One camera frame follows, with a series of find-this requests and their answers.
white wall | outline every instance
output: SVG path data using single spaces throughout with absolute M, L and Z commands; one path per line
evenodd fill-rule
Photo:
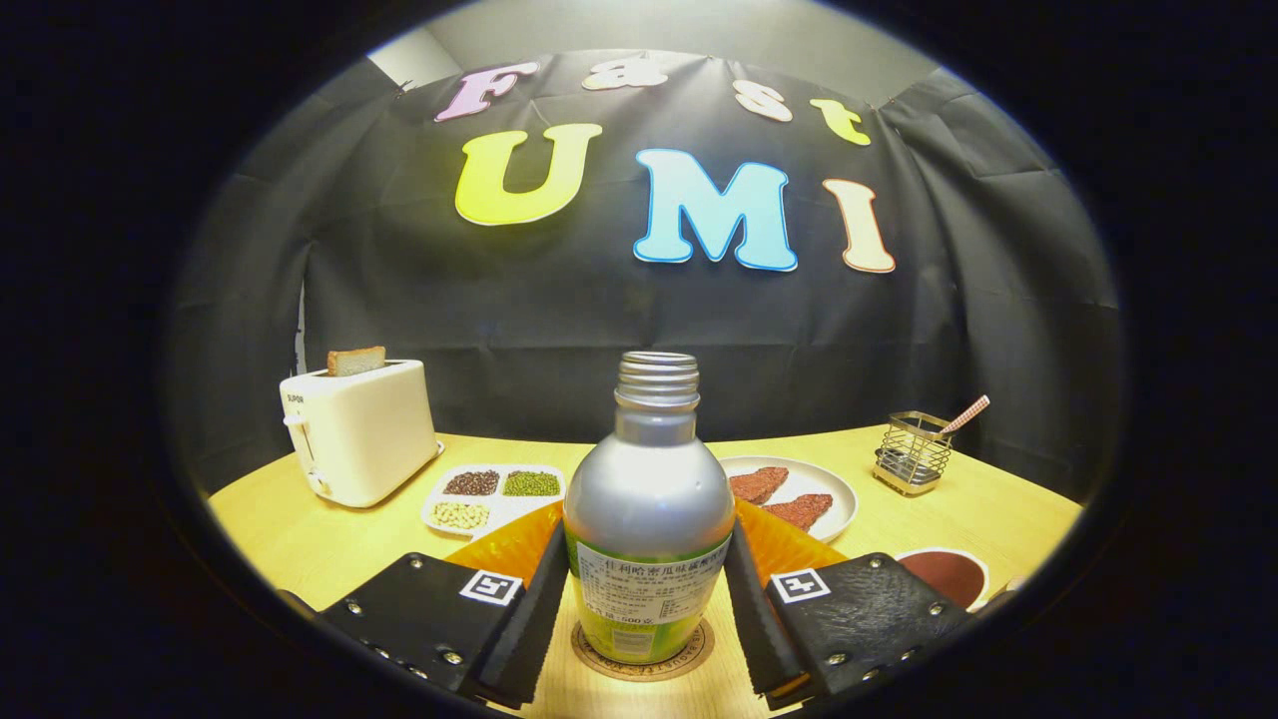
M 412 29 L 368 54 L 383 73 L 405 89 L 461 72 L 456 60 L 424 26 Z
M 461 69 L 613 47 L 740 60 L 875 106 L 937 68 L 873 26 L 810 0 L 483 0 L 369 57 L 415 86 Z

silver bottle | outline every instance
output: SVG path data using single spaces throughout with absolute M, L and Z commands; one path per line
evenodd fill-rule
M 677 654 L 727 550 L 732 493 L 697 439 L 698 381 L 689 354 L 627 351 L 615 432 L 581 461 L 564 503 L 581 626 L 616 662 Z

meat slice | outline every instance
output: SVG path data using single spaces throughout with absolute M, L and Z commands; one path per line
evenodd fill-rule
M 750 504 L 763 504 L 777 492 L 777 488 L 790 476 L 785 467 L 763 467 L 749 475 L 737 475 L 728 480 L 732 494 Z
M 806 533 L 833 504 L 835 498 L 828 494 L 801 494 L 794 502 L 769 504 L 764 510 Z

letter m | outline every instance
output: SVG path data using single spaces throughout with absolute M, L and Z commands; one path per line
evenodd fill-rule
M 643 149 L 635 160 L 648 167 L 652 179 L 648 234 L 635 243 L 635 257 L 645 262 L 690 259 L 693 243 L 680 231 L 680 218 L 686 213 L 702 249 L 713 262 L 723 258 L 737 225 L 744 222 L 744 238 L 735 252 L 737 262 L 778 272 L 799 266 L 786 241 L 781 188 L 790 178 L 781 170 L 745 162 L 721 193 L 688 152 Z

round coaster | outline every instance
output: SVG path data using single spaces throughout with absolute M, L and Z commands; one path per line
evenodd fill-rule
M 705 619 L 702 619 L 693 630 L 688 646 L 675 656 L 657 664 L 622 664 L 596 651 L 590 642 L 585 641 L 580 622 L 573 627 L 573 651 L 576 653 L 576 658 L 604 677 L 622 682 L 661 682 L 686 674 L 700 667 L 712 649 L 714 649 L 714 632 Z

